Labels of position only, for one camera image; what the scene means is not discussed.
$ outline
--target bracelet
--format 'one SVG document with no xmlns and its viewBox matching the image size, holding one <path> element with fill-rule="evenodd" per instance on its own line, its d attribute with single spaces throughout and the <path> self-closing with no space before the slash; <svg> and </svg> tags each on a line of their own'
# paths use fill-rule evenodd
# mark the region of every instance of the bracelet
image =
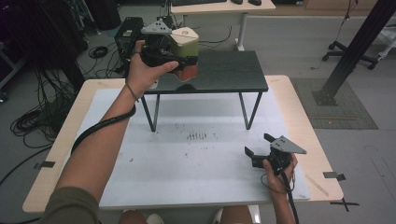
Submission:
<svg viewBox="0 0 396 224">
<path fill-rule="evenodd" d="M 131 92 L 132 96 L 136 99 L 136 101 L 139 103 L 139 99 L 136 97 L 136 95 L 134 94 L 134 92 L 132 91 L 131 86 L 128 84 L 128 82 L 125 79 L 125 85 L 126 87 L 128 87 L 129 91 Z"/>
</svg>

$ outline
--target black pole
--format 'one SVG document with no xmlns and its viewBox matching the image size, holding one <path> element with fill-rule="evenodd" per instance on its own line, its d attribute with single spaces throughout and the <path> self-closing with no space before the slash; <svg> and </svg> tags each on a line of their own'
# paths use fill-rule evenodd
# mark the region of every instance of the black pole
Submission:
<svg viewBox="0 0 396 224">
<path fill-rule="evenodd" d="M 358 63 L 361 56 L 396 11 L 395 0 L 378 0 L 363 25 L 352 39 L 340 62 L 320 91 L 313 91 L 317 105 L 336 105 L 334 100 L 340 87 Z"/>
</svg>

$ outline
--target black mat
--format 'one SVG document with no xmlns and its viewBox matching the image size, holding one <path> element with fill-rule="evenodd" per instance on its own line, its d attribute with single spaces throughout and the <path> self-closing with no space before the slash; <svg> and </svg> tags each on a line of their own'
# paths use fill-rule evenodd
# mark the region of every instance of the black mat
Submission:
<svg viewBox="0 0 396 224">
<path fill-rule="evenodd" d="M 319 106 L 312 91 L 319 91 L 326 78 L 292 78 L 296 90 L 314 129 L 377 130 L 373 119 L 364 108 L 347 81 L 335 95 L 338 106 Z"/>
</svg>

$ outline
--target table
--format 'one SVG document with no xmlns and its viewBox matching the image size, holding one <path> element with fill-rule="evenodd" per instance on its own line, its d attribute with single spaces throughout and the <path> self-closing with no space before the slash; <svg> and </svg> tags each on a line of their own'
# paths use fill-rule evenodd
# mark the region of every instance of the table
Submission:
<svg viewBox="0 0 396 224">
<path fill-rule="evenodd" d="M 271 0 L 262 0 L 262 5 L 257 7 L 245 0 L 242 5 L 237 5 L 228 0 L 224 3 L 211 3 L 194 6 L 171 7 L 175 15 L 183 16 L 184 26 L 197 27 L 201 25 L 227 24 L 241 25 L 239 36 L 235 40 L 238 50 L 244 49 L 245 28 L 249 12 L 258 12 L 275 9 Z"/>
<path fill-rule="evenodd" d="M 325 178 L 323 172 L 332 171 L 318 138 L 309 123 L 304 109 L 286 76 L 265 76 L 270 90 L 274 91 L 290 140 L 305 148 L 307 155 L 297 155 L 304 169 L 305 181 L 311 193 L 309 202 L 327 202 L 343 198 L 343 191 L 335 178 Z M 122 88 L 124 79 L 88 80 L 70 110 L 47 161 L 56 161 L 53 168 L 43 168 L 24 204 L 25 212 L 43 212 L 58 180 L 64 158 L 73 146 L 76 132 L 90 107 L 97 90 Z"/>
<path fill-rule="evenodd" d="M 145 92 L 146 95 L 157 95 L 153 121 L 151 120 L 146 99 L 142 97 L 150 129 L 153 132 L 156 130 L 161 94 L 238 92 L 245 125 L 247 130 L 249 130 L 262 98 L 262 93 L 268 91 L 256 52 L 202 51 L 199 55 L 198 64 L 197 77 L 186 82 L 180 82 L 175 76 L 162 76 L 157 88 Z M 249 120 L 245 109 L 243 92 L 258 93 Z"/>
</svg>

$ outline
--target person's left hand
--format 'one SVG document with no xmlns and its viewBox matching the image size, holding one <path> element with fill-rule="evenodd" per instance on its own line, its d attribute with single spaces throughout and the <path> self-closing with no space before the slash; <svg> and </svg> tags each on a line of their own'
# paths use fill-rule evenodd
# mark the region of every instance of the person's left hand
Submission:
<svg viewBox="0 0 396 224">
<path fill-rule="evenodd" d="M 142 97 L 144 92 L 152 86 L 161 75 L 178 67 L 178 62 L 164 63 L 157 67 L 147 66 L 142 62 L 140 57 L 140 52 L 144 44 L 144 40 L 136 41 L 127 78 L 128 84 L 131 86 L 137 98 Z"/>
</svg>

